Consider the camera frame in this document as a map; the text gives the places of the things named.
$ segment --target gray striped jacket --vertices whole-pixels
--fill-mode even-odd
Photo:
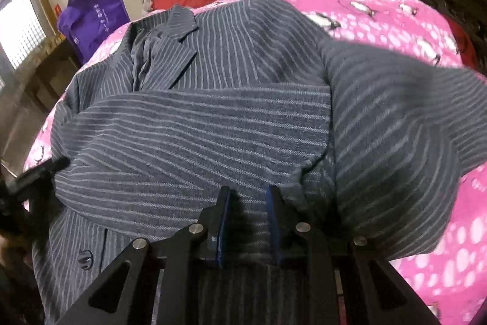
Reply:
[[[486,158],[486,99],[471,71],[335,41],[281,0],[133,23],[55,114],[53,155],[72,163],[48,207],[34,206],[47,323],[133,238],[194,222],[220,185],[238,191],[237,257],[269,260],[269,184],[316,222],[337,214],[389,258],[431,251],[459,177]],[[89,271],[80,250],[93,253]],[[295,272],[201,277],[200,323],[299,323]]]

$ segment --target silver bolt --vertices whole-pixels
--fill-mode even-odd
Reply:
[[[202,224],[193,223],[188,230],[191,234],[198,234],[201,233],[204,229],[205,227]]]
[[[364,236],[354,237],[354,244],[357,246],[366,246],[367,245],[367,239]]]
[[[138,238],[137,240],[134,240],[133,243],[132,243],[132,246],[135,249],[145,248],[146,245],[147,245],[147,241],[144,240],[143,238]]]
[[[307,233],[311,230],[311,226],[309,225],[309,223],[299,222],[296,225],[296,230],[298,230],[298,232],[300,232],[300,233]]]

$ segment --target bed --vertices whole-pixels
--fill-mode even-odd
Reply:
[[[193,12],[202,13],[235,1],[238,0],[218,0]],[[464,67],[446,20],[420,0],[286,1],[335,39],[388,48],[440,66]],[[127,27],[128,24],[112,33],[82,70],[116,51]],[[55,107],[31,148],[25,169],[51,156],[50,132],[54,113]],[[392,261],[425,304],[438,313],[443,325],[468,323],[485,299],[486,165],[462,177],[450,223],[434,252]]]

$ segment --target jacket button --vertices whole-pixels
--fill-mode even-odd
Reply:
[[[93,266],[93,254],[89,249],[79,250],[78,263],[83,270],[89,270]]]

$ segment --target purple bag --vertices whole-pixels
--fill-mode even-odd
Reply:
[[[112,32],[129,21],[123,0],[68,0],[58,30],[85,64]]]

